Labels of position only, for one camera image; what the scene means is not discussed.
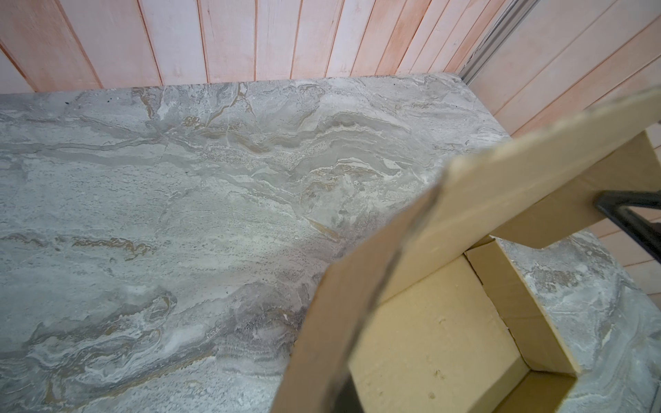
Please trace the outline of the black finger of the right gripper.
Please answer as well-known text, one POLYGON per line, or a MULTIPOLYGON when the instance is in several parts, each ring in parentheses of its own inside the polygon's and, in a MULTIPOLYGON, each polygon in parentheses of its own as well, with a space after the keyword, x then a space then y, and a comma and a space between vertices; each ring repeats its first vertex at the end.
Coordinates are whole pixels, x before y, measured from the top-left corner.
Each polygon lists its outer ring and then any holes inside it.
POLYGON ((633 208, 660 210, 659 191, 604 191, 593 205, 655 261, 660 262, 660 224, 633 211, 633 208))

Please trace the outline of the brown cardboard box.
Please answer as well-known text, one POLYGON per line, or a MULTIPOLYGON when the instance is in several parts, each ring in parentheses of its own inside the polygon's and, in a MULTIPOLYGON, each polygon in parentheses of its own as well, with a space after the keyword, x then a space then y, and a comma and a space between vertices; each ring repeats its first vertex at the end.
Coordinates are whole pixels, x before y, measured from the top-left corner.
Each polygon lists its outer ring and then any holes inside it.
POLYGON ((553 412, 580 369, 501 247, 600 220, 604 191, 660 192, 651 88, 478 154, 333 263, 275 412, 553 412))

